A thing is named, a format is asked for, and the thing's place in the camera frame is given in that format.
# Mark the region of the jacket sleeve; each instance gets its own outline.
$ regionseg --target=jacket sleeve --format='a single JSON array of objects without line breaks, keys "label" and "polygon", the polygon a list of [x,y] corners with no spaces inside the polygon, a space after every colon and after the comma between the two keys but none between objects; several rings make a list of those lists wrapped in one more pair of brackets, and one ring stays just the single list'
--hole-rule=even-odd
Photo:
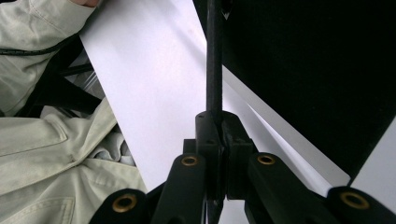
[{"label": "jacket sleeve", "polygon": [[[39,50],[77,33],[94,8],[69,0],[18,0],[0,4],[0,49]],[[54,53],[0,56],[0,110],[13,116],[26,103]]]}]

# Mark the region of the light beige jacket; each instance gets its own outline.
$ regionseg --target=light beige jacket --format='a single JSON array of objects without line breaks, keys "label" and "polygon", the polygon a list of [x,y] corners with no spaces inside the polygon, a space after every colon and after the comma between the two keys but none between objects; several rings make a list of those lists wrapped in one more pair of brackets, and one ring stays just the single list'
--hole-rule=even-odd
[{"label": "light beige jacket", "polygon": [[[50,47],[92,11],[68,0],[0,4],[0,48]],[[0,56],[0,108],[7,115],[24,105],[50,56]],[[115,124],[106,99],[90,119],[0,118],[0,223],[88,223],[114,191],[145,191],[135,167],[87,159]]]}]

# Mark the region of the black pole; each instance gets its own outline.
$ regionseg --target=black pole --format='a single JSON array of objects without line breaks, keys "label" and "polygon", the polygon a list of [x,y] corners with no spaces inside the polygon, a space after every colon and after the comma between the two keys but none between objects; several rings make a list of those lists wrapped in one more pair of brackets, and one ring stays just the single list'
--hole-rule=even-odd
[{"label": "black pole", "polygon": [[221,0],[208,0],[206,26],[206,110],[211,112],[218,130],[220,130],[222,122],[221,24]]}]

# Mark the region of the brass grommet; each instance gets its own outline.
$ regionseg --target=brass grommet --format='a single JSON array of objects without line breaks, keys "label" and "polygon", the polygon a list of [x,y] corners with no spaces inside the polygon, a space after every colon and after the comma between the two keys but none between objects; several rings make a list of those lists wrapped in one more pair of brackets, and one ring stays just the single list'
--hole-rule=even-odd
[{"label": "brass grommet", "polygon": [[198,158],[194,156],[185,157],[181,160],[181,163],[185,166],[193,166],[198,164]]},{"label": "brass grommet", "polygon": [[[370,204],[367,202],[367,200],[355,192],[342,192],[340,197],[341,200],[350,207],[356,209],[368,209],[370,207]],[[354,198],[358,202],[351,201],[350,198]]]},{"label": "brass grommet", "polygon": [[[127,204],[121,204],[121,200],[129,200]],[[113,210],[118,213],[128,212],[129,210],[133,209],[137,204],[137,199],[134,194],[124,194],[121,195],[114,201],[113,203]]]},{"label": "brass grommet", "polygon": [[263,165],[272,165],[275,163],[275,159],[272,156],[267,155],[259,156],[257,161]]}]

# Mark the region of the hand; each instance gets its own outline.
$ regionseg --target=hand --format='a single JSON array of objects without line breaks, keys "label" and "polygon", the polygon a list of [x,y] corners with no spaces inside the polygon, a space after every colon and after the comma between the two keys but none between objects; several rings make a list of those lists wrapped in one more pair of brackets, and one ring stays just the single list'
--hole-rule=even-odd
[{"label": "hand", "polygon": [[96,7],[99,3],[99,0],[70,0],[78,5],[82,5],[84,7]]}]

